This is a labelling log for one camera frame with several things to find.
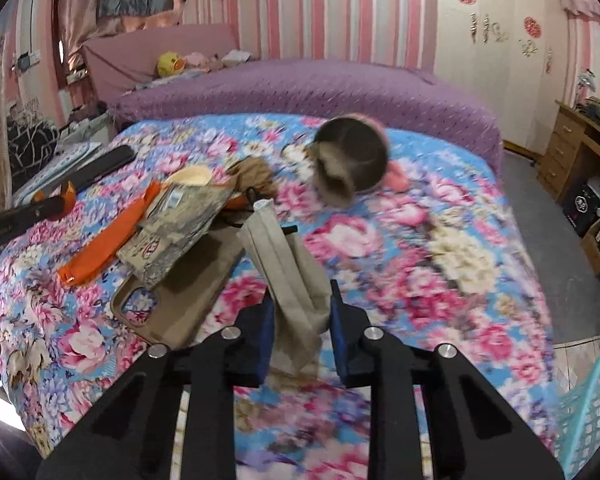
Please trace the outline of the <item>camouflage printed paper pack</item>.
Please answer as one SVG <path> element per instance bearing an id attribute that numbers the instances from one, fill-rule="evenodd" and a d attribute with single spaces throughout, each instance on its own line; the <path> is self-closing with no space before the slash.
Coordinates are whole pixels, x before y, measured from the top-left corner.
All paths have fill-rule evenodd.
<path id="1" fill-rule="evenodd" d="M 228 186 L 169 184 L 117 257 L 144 285 L 154 288 L 209 232 L 233 194 Z"/>

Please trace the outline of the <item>beige paper piece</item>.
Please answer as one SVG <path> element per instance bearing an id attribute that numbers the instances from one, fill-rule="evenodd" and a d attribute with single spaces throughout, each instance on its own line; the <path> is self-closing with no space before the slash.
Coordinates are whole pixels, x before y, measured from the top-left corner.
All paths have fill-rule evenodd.
<path id="1" fill-rule="evenodd" d="M 300 375 L 317 366 L 332 299 L 326 272 L 298 233 L 283 230 L 272 200 L 253 206 L 238 238 L 274 302 L 272 367 Z"/>

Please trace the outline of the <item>grey paper wad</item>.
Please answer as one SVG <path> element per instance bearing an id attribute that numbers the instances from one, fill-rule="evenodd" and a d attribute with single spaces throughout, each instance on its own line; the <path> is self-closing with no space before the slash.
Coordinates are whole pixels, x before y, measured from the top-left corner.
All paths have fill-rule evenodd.
<path id="1" fill-rule="evenodd" d="M 336 159 L 318 158 L 314 168 L 314 184 L 322 200 L 336 208 L 349 207 L 355 188 L 347 168 Z"/>

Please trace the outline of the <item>black patterned bag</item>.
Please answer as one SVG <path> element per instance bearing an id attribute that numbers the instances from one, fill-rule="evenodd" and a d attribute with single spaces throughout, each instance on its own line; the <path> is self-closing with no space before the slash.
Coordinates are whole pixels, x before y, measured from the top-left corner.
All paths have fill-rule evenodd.
<path id="1" fill-rule="evenodd" d="M 49 120 L 34 126 L 9 119 L 7 144 L 12 190 L 18 191 L 54 157 L 59 130 Z"/>

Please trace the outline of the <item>light blue laundry basket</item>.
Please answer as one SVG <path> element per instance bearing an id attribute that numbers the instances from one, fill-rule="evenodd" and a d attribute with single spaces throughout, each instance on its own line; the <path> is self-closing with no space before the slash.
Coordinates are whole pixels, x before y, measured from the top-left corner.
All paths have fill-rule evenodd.
<path id="1" fill-rule="evenodd" d="M 600 357 L 585 381 L 559 398 L 556 420 L 556 458 L 574 479 L 600 450 Z"/>

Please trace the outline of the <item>black smartphone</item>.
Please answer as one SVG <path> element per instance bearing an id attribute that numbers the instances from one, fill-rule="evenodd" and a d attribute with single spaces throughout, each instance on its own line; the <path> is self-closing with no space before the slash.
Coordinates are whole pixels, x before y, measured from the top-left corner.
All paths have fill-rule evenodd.
<path id="1" fill-rule="evenodd" d="M 69 184 L 79 193 L 85 191 L 104 177 L 108 177 L 135 159 L 135 151 L 129 145 L 120 145 L 109 152 L 98 156 L 83 167 L 70 172 L 60 181 L 64 190 Z"/>

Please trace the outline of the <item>tan phone case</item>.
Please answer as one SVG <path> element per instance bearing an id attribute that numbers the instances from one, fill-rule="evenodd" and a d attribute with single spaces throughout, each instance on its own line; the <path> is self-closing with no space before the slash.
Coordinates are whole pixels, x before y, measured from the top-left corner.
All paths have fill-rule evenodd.
<path id="1" fill-rule="evenodd" d="M 148 344 L 165 344 L 172 350 L 190 346 L 244 254 L 237 233 L 236 226 L 217 226 L 204 234 L 151 289 L 156 305 L 145 321 L 132 321 L 123 313 L 133 292 L 144 288 L 133 275 L 112 297 L 112 314 Z"/>

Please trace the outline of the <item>floral blue bed quilt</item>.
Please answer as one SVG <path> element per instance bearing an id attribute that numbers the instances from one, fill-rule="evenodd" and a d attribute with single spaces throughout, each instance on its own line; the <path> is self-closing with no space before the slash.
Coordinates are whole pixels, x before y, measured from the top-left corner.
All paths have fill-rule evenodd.
<path id="1" fill-rule="evenodd" d="M 272 170 L 272 208 L 249 221 L 244 255 L 198 330 L 207 337 L 272 292 L 291 340 L 309 333 L 309 298 L 338 287 L 370 322 L 414 347 L 449 342 L 548 447 L 555 444 L 552 322 L 514 215 L 490 167 L 430 136 L 391 130 L 403 190 L 383 184 L 346 208 L 313 182 L 320 122 L 291 115 L 140 122 L 117 138 L 135 159 L 80 194 L 73 210 L 0 257 L 0 370 L 34 448 L 48 455 L 145 351 L 111 311 L 129 268 L 109 259 L 72 286 L 61 270 L 154 182 L 203 166 L 213 181 L 248 157 Z"/>

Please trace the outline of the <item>pink sofa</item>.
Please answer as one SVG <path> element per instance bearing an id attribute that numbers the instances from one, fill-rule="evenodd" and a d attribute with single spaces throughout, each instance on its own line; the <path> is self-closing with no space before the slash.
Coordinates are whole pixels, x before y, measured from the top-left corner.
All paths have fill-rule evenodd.
<path id="1" fill-rule="evenodd" d="M 226 55 L 238 49 L 227 24 L 176 25 L 92 38 L 81 47 L 99 101 L 111 104 L 137 84 L 151 81 L 160 55 Z"/>

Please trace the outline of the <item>cream plastic lid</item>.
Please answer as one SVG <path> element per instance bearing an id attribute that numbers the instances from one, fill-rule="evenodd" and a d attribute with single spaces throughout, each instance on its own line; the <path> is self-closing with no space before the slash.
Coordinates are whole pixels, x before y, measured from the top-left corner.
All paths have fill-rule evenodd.
<path id="1" fill-rule="evenodd" d="M 190 165 L 174 172 L 163 182 L 168 185 L 205 186 L 213 179 L 212 170 L 204 165 Z"/>

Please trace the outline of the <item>yellow duck plush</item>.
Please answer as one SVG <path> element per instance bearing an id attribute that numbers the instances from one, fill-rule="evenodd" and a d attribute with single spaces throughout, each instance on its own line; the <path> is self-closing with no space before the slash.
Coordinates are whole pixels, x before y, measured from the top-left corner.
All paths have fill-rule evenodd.
<path id="1" fill-rule="evenodd" d="M 163 53 L 156 63 L 156 73 L 160 78 L 179 75 L 185 69 L 186 61 L 176 52 Z"/>

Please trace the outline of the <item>black box under desk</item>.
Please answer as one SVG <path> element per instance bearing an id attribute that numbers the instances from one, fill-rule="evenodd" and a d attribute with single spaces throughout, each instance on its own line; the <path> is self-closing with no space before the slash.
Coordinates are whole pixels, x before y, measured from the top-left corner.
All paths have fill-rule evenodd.
<path id="1" fill-rule="evenodd" d="M 567 192 L 562 202 L 562 213 L 573 226 L 578 237 L 584 237 L 598 219 L 600 208 L 600 177 L 580 179 Z"/>

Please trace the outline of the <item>crumpled brown paper ball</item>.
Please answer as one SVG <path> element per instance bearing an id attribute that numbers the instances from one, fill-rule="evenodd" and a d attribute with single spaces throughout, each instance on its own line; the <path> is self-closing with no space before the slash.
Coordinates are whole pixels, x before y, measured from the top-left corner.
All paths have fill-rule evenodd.
<path id="1" fill-rule="evenodd" d="M 277 194 L 275 174 L 263 157 L 247 156 L 226 170 L 234 191 L 246 194 L 253 190 L 257 197 L 274 198 Z"/>

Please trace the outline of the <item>pink metal mug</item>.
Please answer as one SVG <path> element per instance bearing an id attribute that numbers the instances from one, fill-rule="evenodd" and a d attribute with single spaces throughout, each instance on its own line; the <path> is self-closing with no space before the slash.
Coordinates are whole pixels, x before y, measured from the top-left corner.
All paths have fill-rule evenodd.
<path id="1" fill-rule="evenodd" d="M 398 193 L 410 187 L 405 171 L 390 159 L 388 134 L 376 119 L 361 114 L 329 119 L 317 129 L 309 153 L 314 168 L 318 158 L 343 164 L 353 181 L 355 197 L 381 186 Z"/>

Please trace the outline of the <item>wooden desk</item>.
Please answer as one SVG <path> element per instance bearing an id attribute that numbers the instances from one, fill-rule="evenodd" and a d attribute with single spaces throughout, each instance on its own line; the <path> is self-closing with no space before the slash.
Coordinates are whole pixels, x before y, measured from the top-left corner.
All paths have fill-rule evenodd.
<path id="1" fill-rule="evenodd" d="M 538 172 L 538 180 L 562 208 L 568 190 L 580 179 L 600 177 L 600 125 L 564 104 L 558 114 Z M 588 263 L 600 278 L 600 208 L 598 219 L 580 237 Z"/>

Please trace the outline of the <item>purple dotted bed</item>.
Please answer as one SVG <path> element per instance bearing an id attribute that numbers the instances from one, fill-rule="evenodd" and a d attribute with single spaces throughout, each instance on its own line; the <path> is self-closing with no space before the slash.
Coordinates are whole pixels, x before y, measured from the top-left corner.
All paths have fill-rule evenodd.
<path id="1" fill-rule="evenodd" d="M 494 114 L 474 96 L 411 68 L 306 58 L 249 62 L 125 93 L 108 110 L 120 124 L 209 114 L 362 114 L 464 148 L 496 174 L 502 166 Z"/>

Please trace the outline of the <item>white wardrobe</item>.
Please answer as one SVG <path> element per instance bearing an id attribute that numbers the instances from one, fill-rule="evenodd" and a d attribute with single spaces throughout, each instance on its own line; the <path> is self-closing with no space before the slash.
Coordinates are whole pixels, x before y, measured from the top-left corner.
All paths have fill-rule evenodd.
<path id="1" fill-rule="evenodd" d="M 560 0 L 438 0 L 434 72 L 475 96 L 517 148 L 544 154 L 567 64 Z"/>

